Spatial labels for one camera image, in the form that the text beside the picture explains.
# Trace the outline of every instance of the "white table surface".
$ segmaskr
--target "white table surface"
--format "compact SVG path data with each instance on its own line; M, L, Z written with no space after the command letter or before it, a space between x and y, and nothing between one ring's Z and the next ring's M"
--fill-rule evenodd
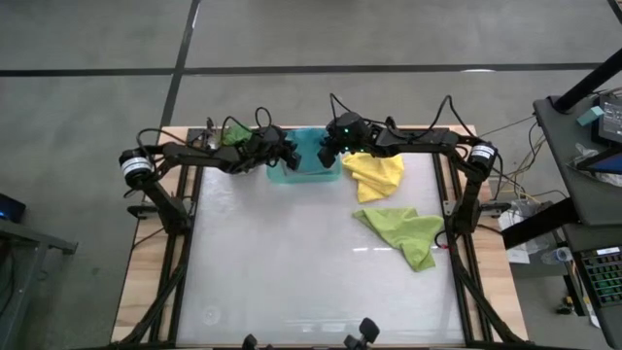
M357 202L350 173L335 182L277 185L265 168L231 176L205 168L197 207L179 345L342 344L359 323L376 345L463 344L447 252L414 272L352 218L365 207L415 207L440 215L432 156L402 155L392 196Z

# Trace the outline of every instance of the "keyboard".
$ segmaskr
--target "keyboard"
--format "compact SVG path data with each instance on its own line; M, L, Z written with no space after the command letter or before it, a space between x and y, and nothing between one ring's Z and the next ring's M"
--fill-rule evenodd
M609 247L578 255L593 289L593 300L600 307L622 305L622 246Z

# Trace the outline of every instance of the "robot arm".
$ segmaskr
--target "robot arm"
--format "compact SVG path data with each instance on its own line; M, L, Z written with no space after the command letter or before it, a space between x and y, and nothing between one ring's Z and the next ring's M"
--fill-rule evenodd
M330 167L339 153L365 152L374 157L388 158L401 153L443 154L466 175L462 202L457 203L450 222L458 235L475 230L481 213L477 199L482 183L488 178L497 157L497 149L489 142L473 136L464 136L447 128L400 131L393 119L384 123L362 118L348 112L335 118L327 126L328 137L318 157ZM456 146L472 147L467 159L456 151Z
M185 234L190 229L190 217L182 200L171 197L158 182L171 168L177 165L205 166L237 174L262 164L274 166L278 159L282 159L290 169L296 170L300 155L295 152L296 144L287 141L286 136L282 128L269 125L254 130L247 141L218 149L169 142L127 150L119 157L119 164L127 185L143 191L154 203L164 230ZM156 155L162 156L158 167L154 167L151 161Z

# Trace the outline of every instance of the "green cloth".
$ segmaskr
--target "green cloth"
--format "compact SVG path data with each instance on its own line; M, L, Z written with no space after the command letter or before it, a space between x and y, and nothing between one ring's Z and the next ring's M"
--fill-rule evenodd
M353 214L390 246L401 249L415 271L434 267L430 250L434 236L443 226L437 216L420 217L415 208L363 209Z
M221 144L223 146L231 146L235 145L240 141L246 141L251 138L252 133L242 127L241 125L235 124L230 126L225 130L225 135L223 135L223 140L221 140Z

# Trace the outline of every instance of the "concrete floor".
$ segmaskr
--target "concrete floor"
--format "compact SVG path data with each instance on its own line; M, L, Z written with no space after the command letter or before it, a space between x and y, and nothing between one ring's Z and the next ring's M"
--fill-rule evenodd
M171 68L189 8L190 0L5 0L0 70ZM203 0L187 66L598 62L622 47L621 29L605 0ZM534 99L562 93L587 73L188 76L171 124L227 115L250 123L259 105L279 124L325 124L329 92L366 117L427 124L451 93L483 133L527 117ZM80 242L74 257L49 257L20 348L108 342L136 225L124 210L131 200L121 197L117 159L139 129L159 125L170 81L0 78L0 158L8 164L0 193L28 204L28 225ZM441 122L455 120L444 114ZM489 137L506 170L529 150L530 126ZM530 193L565 190L546 148L522 183ZM552 312L561 278L516 283L531 340L606 348L586 319Z

